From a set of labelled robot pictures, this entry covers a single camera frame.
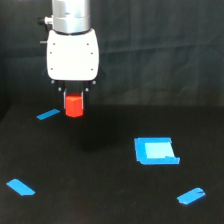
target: blue paper piece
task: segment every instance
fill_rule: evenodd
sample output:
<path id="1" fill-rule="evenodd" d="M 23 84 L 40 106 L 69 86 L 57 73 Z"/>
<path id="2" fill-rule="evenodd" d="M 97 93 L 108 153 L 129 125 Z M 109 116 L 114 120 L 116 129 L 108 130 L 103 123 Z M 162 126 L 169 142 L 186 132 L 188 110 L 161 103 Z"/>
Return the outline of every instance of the blue paper piece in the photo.
<path id="1" fill-rule="evenodd" d="M 22 196 L 35 194 L 35 191 L 30 189 L 17 179 L 11 180 L 10 182 L 7 183 L 7 185 Z"/>
<path id="2" fill-rule="evenodd" d="M 136 152 L 137 161 L 139 161 L 143 165 L 162 165 L 162 164 L 165 165 L 165 164 L 179 164 L 180 163 L 180 158 L 175 157 L 173 154 L 173 149 L 170 145 L 170 142 L 171 142 L 170 138 L 158 138 L 158 139 L 157 138 L 138 138 L 138 139 L 135 139 L 134 141 L 135 141 L 135 152 Z M 146 146 L 148 146 L 147 144 L 152 144 L 156 142 L 158 144 L 158 147 L 160 147 L 160 150 L 161 150 L 161 143 L 169 144 L 169 146 L 165 144 L 163 145 L 165 146 L 165 151 L 168 151 L 168 153 L 166 154 L 166 152 L 162 152 L 161 150 L 161 152 L 152 153 L 153 156 L 157 155 L 156 156 L 157 158 L 150 157 L 149 155 L 148 156 L 150 158 L 148 158 Z"/>
<path id="3" fill-rule="evenodd" d="M 180 203 L 188 205 L 191 202 L 205 196 L 204 191 L 201 188 L 195 188 L 181 196 L 179 196 L 177 199 Z"/>
<path id="4" fill-rule="evenodd" d="M 37 118 L 38 118 L 39 120 L 43 120 L 43 119 L 46 119 L 46 118 L 48 118 L 48 117 L 50 117 L 50 116 L 53 116 L 53 115 L 55 115 L 55 114 L 57 114 L 57 113 L 60 113 L 60 111 L 57 110 L 57 109 L 53 109 L 53 110 L 50 110 L 50 111 L 48 111 L 48 112 L 46 112 L 46 113 L 44 113 L 44 114 L 41 114 L 41 115 L 37 116 Z"/>

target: white paper square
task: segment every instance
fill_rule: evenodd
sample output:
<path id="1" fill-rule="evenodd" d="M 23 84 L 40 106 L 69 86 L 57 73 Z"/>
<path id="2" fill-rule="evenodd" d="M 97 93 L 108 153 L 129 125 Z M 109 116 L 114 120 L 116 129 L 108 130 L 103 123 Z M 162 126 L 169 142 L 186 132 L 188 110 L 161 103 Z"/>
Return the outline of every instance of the white paper square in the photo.
<path id="1" fill-rule="evenodd" d="M 170 143 L 145 143 L 148 159 L 175 157 Z"/>

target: blue folded paper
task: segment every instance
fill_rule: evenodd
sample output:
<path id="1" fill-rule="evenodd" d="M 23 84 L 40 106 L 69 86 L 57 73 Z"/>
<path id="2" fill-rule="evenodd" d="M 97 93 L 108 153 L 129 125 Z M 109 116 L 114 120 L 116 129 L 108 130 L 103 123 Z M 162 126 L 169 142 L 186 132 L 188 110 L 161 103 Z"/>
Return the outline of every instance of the blue folded paper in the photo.
<path id="1" fill-rule="evenodd" d="M 136 158 L 143 165 L 179 164 L 174 156 L 171 138 L 135 139 Z"/>
<path id="2" fill-rule="evenodd" d="M 187 193 L 179 196 L 177 199 L 180 203 L 188 205 L 191 202 L 205 196 L 205 192 L 201 188 L 195 188 Z"/>
<path id="3" fill-rule="evenodd" d="M 53 116 L 53 115 L 55 115 L 55 114 L 57 114 L 57 113 L 60 113 L 60 111 L 57 110 L 57 109 L 53 109 L 53 110 L 50 110 L 50 111 L 48 111 L 48 112 L 46 112 L 46 113 L 44 113 L 44 114 L 41 114 L 41 115 L 37 116 L 37 118 L 38 118 L 39 120 L 43 120 L 43 119 L 46 119 L 46 118 L 48 118 L 48 117 L 50 117 L 50 116 Z"/>
<path id="4" fill-rule="evenodd" d="M 25 184 L 23 184 L 21 181 L 14 179 L 7 183 L 7 185 L 12 188 L 14 191 L 16 191 L 21 196 L 24 195 L 33 195 L 35 194 L 35 191 L 27 187 Z"/>

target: metal cylinder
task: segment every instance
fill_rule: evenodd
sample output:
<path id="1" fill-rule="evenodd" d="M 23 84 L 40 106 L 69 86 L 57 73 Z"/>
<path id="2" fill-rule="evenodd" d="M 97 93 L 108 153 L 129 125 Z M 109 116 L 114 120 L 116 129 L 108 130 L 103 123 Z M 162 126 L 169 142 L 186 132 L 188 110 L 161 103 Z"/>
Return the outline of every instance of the metal cylinder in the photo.
<path id="1" fill-rule="evenodd" d="M 90 0 L 52 0 L 53 29 L 76 34 L 91 29 Z"/>

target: blue tape strip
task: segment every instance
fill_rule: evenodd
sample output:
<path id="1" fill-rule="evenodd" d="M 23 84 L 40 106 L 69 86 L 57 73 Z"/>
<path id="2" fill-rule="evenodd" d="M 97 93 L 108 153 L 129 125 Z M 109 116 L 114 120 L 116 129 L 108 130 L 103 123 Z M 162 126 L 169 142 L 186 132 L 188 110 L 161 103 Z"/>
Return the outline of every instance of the blue tape strip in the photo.
<path id="1" fill-rule="evenodd" d="M 204 191 L 201 188 L 195 188 L 181 196 L 179 196 L 177 199 L 180 203 L 188 205 L 191 202 L 205 196 Z"/>
<path id="2" fill-rule="evenodd" d="M 57 109 L 53 109 L 53 110 L 50 110 L 50 111 L 48 111 L 48 112 L 46 112 L 46 113 L 44 113 L 44 114 L 41 114 L 41 115 L 37 116 L 37 118 L 38 118 L 39 120 L 43 120 L 43 119 L 48 118 L 48 117 L 50 117 L 50 116 L 53 116 L 53 115 L 55 115 L 55 114 L 57 114 L 57 113 L 60 113 L 60 111 L 57 110 Z"/>
<path id="3" fill-rule="evenodd" d="M 11 180 L 10 182 L 7 183 L 7 185 L 22 196 L 35 194 L 35 191 L 30 189 L 17 179 Z"/>
<path id="4" fill-rule="evenodd" d="M 171 143 L 170 138 L 137 138 L 134 139 L 136 159 L 143 165 L 166 165 L 179 164 L 180 158 L 168 157 L 165 158 L 147 158 L 145 143 Z"/>

